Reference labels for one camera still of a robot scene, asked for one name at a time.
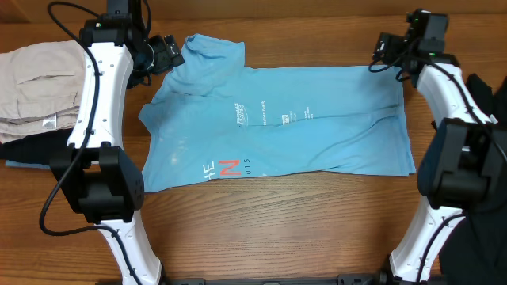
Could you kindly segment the light blue printed t-shirt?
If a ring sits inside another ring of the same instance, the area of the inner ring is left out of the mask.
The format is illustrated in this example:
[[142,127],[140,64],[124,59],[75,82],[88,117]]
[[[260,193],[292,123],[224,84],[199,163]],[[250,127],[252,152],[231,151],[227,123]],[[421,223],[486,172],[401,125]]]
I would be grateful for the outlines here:
[[396,69],[251,68],[244,43],[201,34],[139,118],[147,192],[218,179],[327,171],[415,173]]

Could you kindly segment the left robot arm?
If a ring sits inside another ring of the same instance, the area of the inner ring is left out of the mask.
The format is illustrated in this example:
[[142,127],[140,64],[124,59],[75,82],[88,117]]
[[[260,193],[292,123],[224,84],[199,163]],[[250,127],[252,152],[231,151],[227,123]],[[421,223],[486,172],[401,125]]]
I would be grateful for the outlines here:
[[141,1],[110,1],[102,15],[86,21],[74,40],[84,51],[85,79],[78,118],[66,148],[50,163],[57,184],[43,205],[45,224],[57,192],[87,226],[62,231],[63,236],[100,232],[120,268],[122,284],[168,284],[164,266],[147,238],[140,209],[143,175],[124,152],[122,123],[128,89],[148,86],[154,74],[184,60],[172,36],[150,37]]

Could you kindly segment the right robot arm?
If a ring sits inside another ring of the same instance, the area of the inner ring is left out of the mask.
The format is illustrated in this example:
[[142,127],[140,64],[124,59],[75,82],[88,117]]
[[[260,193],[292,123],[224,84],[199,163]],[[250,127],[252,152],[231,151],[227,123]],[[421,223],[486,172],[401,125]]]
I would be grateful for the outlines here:
[[497,190],[506,169],[506,130],[481,112],[461,69],[436,52],[416,55],[417,40],[381,33],[372,59],[408,71],[426,99],[436,134],[417,173],[421,193],[402,241],[371,284],[442,284],[430,275],[452,231]]

